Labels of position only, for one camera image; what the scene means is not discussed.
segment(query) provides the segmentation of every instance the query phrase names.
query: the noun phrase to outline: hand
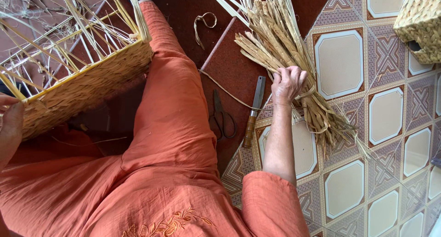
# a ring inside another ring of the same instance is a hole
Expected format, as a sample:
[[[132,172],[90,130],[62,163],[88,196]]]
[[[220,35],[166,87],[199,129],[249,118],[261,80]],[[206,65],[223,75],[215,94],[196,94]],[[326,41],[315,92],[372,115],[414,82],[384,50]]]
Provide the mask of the hand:
[[[19,99],[0,93],[0,172],[14,156],[22,142],[24,105]]]
[[[308,73],[298,66],[277,69],[281,75],[274,73],[273,91],[274,106],[290,106],[294,98],[300,94]]]

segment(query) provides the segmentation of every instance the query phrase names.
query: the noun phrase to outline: beige octagon tile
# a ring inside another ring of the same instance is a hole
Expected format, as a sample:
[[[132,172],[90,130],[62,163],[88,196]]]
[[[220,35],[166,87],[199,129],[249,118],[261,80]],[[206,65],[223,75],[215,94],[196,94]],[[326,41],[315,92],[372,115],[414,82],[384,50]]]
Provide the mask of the beige octagon tile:
[[[440,73],[438,73],[438,79],[437,79],[437,100],[435,103],[435,112],[436,116],[441,116],[441,76]]]
[[[398,196],[393,190],[368,205],[368,237],[377,237],[398,223]]]
[[[416,76],[424,72],[433,71],[435,69],[435,64],[420,64],[418,60],[416,60],[416,58],[411,54],[411,52],[407,51],[407,53],[407,70],[409,71],[407,77]]]
[[[400,237],[421,237],[424,213],[419,212],[405,222],[400,229]]]
[[[265,146],[270,129],[270,125],[262,129],[256,129],[262,161],[265,156]],[[317,172],[318,160],[315,135],[309,132],[305,121],[300,121],[292,126],[292,141],[294,144],[296,178],[300,179]]]
[[[429,200],[433,200],[436,196],[441,194],[441,168],[432,166],[429,180]]]
[[[404,0],[366,0],[367,20],[396,17]]]
[[[369,146],[402,133],[404,86],[369,95]]]
[[[364,201],[364,163],[355,160],[324,175],[326,217],[335,219]]]
[[[317,90],[326,100],[364,90],[363,28],[313,35]]]
[[[405,137],[403,173],[406,177],[429,164],[431,134],[430,128],[426,127]]]

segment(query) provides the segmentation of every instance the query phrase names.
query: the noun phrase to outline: knife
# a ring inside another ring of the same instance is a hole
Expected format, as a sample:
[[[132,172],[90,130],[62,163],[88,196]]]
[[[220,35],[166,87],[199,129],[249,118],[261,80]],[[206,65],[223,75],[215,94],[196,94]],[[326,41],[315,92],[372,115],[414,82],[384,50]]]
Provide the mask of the knife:
[[[262,105],[263,92],[265,90],[266,77],[259,76],[257,79],[256,92],[254,93],[253,108],[260,109]],[[257,110],[251,110],[250,116],[248,117],[248,123],[246,124],[245,137],[243,139],[243,148],[251,148],[251,143],[253,142],[254,127],[256,126]]]

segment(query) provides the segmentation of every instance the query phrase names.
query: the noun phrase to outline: woven basket side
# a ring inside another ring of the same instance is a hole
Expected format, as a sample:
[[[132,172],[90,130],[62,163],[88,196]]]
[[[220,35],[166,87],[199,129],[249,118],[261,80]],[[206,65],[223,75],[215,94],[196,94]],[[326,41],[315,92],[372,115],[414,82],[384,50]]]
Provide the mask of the woven basket side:
[[[67,121],[97,104],[124,83],[141,76],[146,72],[152,54],[148,43],[135,42],[32,101],[24,112],[23,140],[36,137]]]
[[[395,26],[405,27],[441,15],[441,0],[404,0]]]
[[[404,43],[419,44],[410,52],[420,63],[441,63],[441,0],[405,0],[393,29]]]

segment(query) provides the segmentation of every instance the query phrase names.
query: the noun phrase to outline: wooden knife handle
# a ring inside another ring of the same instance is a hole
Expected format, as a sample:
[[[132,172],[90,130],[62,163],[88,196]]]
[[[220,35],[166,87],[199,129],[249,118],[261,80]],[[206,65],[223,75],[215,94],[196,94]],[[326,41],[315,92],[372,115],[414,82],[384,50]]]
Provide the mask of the wooden knife handle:
[[[251,115],[248,117],[248,123],[246,124],[245,137],[242,144],[243,148],[251,148],[251,144],[253,143],[254,127],[256,127],[256,118],[257,112],[251,111]]]

